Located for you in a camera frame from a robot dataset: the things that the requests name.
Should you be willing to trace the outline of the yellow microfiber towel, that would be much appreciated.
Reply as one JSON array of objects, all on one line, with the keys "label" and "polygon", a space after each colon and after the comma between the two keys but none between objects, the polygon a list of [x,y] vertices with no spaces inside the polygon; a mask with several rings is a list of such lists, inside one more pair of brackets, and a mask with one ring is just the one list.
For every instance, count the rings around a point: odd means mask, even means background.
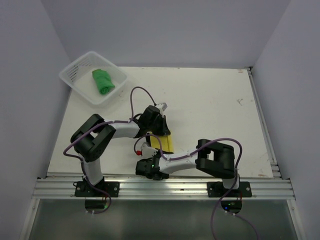
[{"label": "yellow microfiber towel", "polygon": [[145,137],[146,142],[155,149],[160,149],[160,146],[162,146],[162,151],[164,153],[173,153],[174,147],[173,147],[173,141],[171,135],[166,136],[146,136]]}]

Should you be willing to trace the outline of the green microfiber towel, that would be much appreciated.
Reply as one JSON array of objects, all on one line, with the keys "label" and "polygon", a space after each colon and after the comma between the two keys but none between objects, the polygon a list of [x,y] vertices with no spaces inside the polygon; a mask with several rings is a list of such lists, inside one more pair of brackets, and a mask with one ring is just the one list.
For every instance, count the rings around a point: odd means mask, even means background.
[{"label": "green microfiber towel", "polygon": [[92,71],[92,78],[101,95],[106,95],[115,88],[115,85],[112,82],[111,76],[105,70],[96,69]]}]

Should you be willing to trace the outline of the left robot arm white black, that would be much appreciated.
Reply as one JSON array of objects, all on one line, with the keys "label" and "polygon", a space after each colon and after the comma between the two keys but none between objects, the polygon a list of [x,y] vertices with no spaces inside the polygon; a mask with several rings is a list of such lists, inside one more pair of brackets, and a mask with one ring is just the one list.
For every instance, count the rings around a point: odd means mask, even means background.
[{"label": "left robot arm white black", "polygon": [[72,135],[71,146],[80,157],[84,179],[88,181],[87,192],[95,197],[103,193],[100,156],[112,139],[138,139],[149,132],[160,137],[171,134],[164,115],[166,108],[165,102],[149,105],[138,118],[127,121],[105,121],[99,114],[93,114]]}]

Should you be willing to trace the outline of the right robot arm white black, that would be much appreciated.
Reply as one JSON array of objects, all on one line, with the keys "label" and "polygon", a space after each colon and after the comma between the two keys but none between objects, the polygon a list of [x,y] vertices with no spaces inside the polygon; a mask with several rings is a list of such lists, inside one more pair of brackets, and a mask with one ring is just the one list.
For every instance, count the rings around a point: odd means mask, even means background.
[{"label": "right robot arm white black", "polygon": [[152,147],[150,141],[142,144],[135,153],[141,156],[135,167],[135,174],[152,180],[164,180],[175,172],[197,169],[214,178],[222,179],[222,189],[227,196],[235,196],[240,190],[238,163],[242,156],[235,159],[233,146],[219,142],[220,139],[200,139],[191,150],[173,153],[164,151],[162,146]]}]

